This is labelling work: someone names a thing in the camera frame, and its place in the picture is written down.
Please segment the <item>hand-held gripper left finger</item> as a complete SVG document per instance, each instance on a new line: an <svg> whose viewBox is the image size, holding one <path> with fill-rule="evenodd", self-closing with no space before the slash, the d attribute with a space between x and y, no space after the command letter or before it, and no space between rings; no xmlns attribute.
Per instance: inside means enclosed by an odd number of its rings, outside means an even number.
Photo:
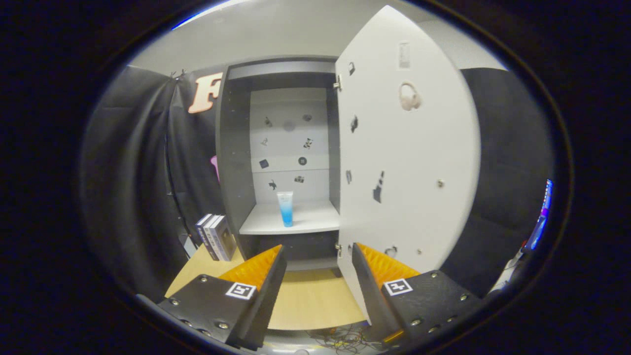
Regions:
<svg viewBox="0 0 631 355"><path fill-rule="evenodd" d="M199 274L158 308L223 345L262 347L287 261L277 245L218 277Z"/></svg>

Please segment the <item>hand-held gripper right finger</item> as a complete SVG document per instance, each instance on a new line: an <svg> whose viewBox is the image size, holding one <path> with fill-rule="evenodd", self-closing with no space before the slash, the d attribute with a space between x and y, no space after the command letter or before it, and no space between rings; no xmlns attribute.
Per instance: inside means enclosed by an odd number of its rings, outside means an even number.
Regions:
<svg viewBox="0 0 631 355"><path fill-rule="evenodd" d="M426 344L482 307L482 299L439 270L420 273L354 243L352 263L370 321L370 341Z"/></svg>

